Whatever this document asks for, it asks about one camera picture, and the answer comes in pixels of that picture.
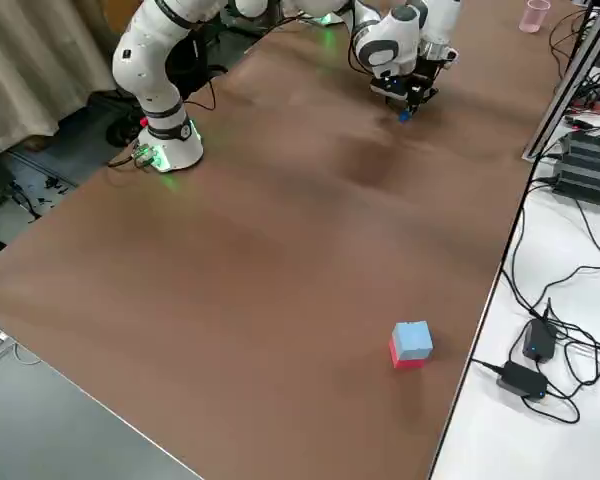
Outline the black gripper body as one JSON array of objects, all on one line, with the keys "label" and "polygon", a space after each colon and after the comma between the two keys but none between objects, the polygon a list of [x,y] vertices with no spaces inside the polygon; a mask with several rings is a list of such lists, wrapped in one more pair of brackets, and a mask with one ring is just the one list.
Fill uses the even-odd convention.
[{"label": "black gripper body", "polygon": [[414,103],[427,90],[436,89],[435,80],[441,70],[441,62],[419,58],[409,77],[409,102]]}]

